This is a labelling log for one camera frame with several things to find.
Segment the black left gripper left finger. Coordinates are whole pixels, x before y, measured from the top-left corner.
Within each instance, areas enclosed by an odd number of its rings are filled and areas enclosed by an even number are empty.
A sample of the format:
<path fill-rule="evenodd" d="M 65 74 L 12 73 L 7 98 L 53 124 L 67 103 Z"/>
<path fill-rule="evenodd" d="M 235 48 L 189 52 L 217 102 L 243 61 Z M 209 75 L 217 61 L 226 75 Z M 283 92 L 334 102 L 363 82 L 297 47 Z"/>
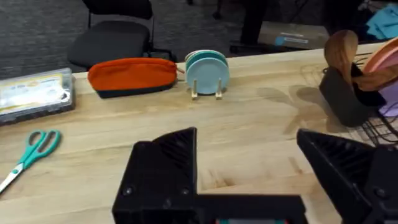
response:
<path fill-rule="evenodd" d="M 133 145 L 112 215 L 115 223 L 198 223 L 176 198 L 197 192 L 197 129 L 189 127 Z"/>

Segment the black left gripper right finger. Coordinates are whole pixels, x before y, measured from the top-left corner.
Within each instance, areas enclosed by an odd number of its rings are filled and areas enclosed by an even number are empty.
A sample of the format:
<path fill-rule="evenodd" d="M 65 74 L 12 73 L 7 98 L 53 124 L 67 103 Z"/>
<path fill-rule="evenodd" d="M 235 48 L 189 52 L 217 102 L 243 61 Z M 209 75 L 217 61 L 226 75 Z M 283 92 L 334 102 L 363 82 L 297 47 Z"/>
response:
<path fill-rule="evenodd" d="M 343 223 L 397 223 L 397 148 L 297 131 L 310 163 Z"/>

